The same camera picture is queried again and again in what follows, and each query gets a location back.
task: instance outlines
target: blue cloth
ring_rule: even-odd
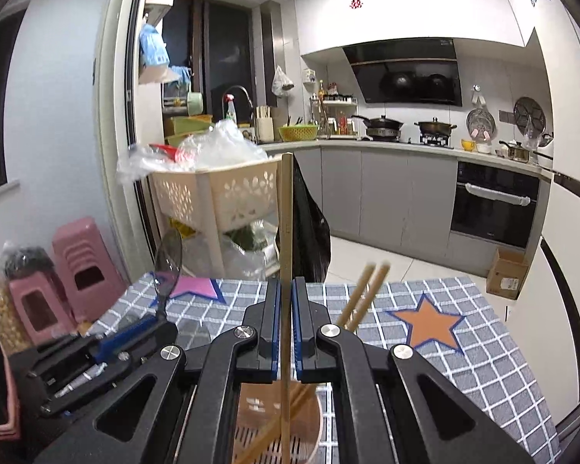
[[[170,69],[176,73],[180,78],[174,82],[170,82],[171,85],[176,83],[177,85],[189,85],[191,83],[191,75],[189,74],[189,68],[185,66],[170,66]]]
[[[140,49],[146,66],[161,66],[170,62],[161,35],[150,24],[144,24],[140,31]]]

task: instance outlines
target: tile floor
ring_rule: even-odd
[[[472,274],[465,274],[452,268],[434,265],[427,261],[398,255],[389,251],[331,237],[331,263],[325,283],[355,283],[369,261],[377,265],[382,261],[391,264],[388,281],[417,281],[421,279],[441,279],[444,277],[469,276],[481,293],[486,297],[502,321],[507,320],[515,301],[508,300],[486,292],[486,279]]]

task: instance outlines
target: black range hood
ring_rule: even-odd
[[[450,38],[413,38],[344,47],[368,104],[462,106],[458,62]]]

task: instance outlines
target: white label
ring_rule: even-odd
[[[503,277],[500,280],[500,289],[516,291],[518,289],[519,284],[520,284],[519,279],[516,279],[514,277]]]

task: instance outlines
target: built-in oven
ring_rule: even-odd
[[[451,230],[524,249],[538,193],[536,177],[458,162]]]

